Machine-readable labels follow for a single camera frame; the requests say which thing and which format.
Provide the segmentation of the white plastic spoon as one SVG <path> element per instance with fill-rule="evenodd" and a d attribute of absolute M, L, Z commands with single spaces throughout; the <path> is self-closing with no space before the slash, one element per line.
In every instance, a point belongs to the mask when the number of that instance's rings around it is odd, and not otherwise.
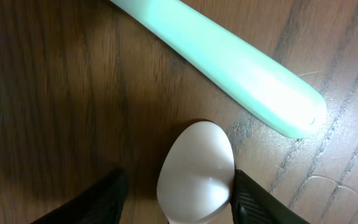
<path fill-rule="evenodd" d="M 199 121 L 175 140 L 157 182 L 157 200 L 169 223 L 208 223 L 227 206 L 234 154 L 226 133 Z"/>

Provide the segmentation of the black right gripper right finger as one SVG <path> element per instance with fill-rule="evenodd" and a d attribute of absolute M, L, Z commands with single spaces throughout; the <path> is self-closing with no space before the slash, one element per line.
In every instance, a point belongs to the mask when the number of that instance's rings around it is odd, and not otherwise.
<path fill-rule="evenodd" d="M 308 223 L 240 169 L 235 170 L 230 204 L 234 224 Z"/>

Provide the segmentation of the mint green plastic fork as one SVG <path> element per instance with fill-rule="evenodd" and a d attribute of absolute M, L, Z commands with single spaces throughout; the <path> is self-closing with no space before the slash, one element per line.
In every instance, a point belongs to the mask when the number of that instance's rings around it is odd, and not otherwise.
<path fill-rule="evenodd" d="M 278 62 L 178 0 L 111 0 L 276 132 L 305 138 L 326 102 Z"/>

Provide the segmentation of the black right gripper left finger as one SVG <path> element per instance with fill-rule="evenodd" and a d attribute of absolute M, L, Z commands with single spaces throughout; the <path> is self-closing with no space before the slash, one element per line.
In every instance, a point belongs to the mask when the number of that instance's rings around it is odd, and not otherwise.
<path fill-rule="evenodd" d="M 42 216 L 34 223 L 119 223 L 127 190 L 125 171 L 114 170 L 76 198 Z"/>

